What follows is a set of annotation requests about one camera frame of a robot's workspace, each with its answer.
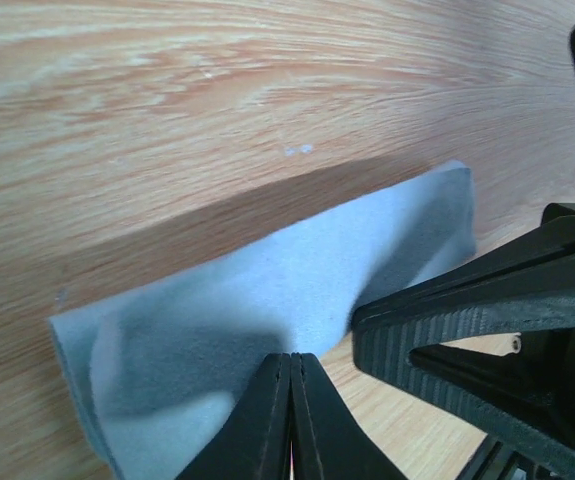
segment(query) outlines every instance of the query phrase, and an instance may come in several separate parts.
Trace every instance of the white speck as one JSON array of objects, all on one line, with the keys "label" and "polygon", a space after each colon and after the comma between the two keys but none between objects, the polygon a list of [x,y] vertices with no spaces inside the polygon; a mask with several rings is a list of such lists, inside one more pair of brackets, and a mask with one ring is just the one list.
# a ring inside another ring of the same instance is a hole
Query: white speck
[{"label": "white speck", "polygon": [[191,56],[191,64],[194,67],[200,67],[203,64],[203,56],[202,55],[192,55]]},{"label": "white speck", "polygon": [[67,288],[63,287],[58,290],[58,293],[56,294],[56,308],[58,310],[65,306],[65,302],[67,301],[68,296],[69,292],[67,291]]},{"label": "white speck", "polygon": [[150,65],[152,60],[142,57],[131,57],[129,60],[127,60],[127,62],[130,67],[140,67],[142,65]]}]

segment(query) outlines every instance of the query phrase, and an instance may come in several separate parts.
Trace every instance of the wooden table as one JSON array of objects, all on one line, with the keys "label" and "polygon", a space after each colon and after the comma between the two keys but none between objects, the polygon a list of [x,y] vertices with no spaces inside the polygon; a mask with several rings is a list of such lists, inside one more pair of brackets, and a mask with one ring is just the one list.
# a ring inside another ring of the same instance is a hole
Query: wooden table
[{"label": "wooden table", "polygon": [[[51,314],[450,158],[483,250],[575,201],[574,24],[575,0],[0,0],[0,479],[109,477]],[[482,438],[348,342],[325,365],[412,480]]]}]

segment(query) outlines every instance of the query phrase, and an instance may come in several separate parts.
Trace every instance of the folded cloth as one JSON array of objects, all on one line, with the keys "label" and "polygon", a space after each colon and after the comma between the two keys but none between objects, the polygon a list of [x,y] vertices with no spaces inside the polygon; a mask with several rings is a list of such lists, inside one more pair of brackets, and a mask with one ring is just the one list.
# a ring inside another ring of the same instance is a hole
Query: folded cloth
[{"label": "folded cloth", "polygon": [[203,265],[51,319],[80,421],[121,480],[172,480],[215,436],[267,353],[318,356],[352,311],[471,256],[459,162]]}]

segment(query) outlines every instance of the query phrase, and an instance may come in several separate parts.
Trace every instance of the screw head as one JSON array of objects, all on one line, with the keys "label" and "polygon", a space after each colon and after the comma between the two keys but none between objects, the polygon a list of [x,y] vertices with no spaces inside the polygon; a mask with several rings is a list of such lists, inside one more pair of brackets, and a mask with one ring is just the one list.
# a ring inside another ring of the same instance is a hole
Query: screw head
[{"label": "screw head", "polygon": [[514,351],[514,353],[518,353],[522,348],[523,342],[520,338],[520,335],[515,335],[514,338],[511,339],[511,349]]}]

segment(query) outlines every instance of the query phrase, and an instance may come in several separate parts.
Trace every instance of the light blue cloth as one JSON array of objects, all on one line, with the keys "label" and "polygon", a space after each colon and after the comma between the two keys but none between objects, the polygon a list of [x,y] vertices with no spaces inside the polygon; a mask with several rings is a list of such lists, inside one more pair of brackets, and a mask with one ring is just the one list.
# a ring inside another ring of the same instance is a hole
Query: light blue cloth
[{"label": "light blue cloth", "polygon": [[357,306],[475,250],[459,162],[229,255],[51,319],[80,421],[121,480],[172,480],[222,427],[270,352],[318,356]]}]

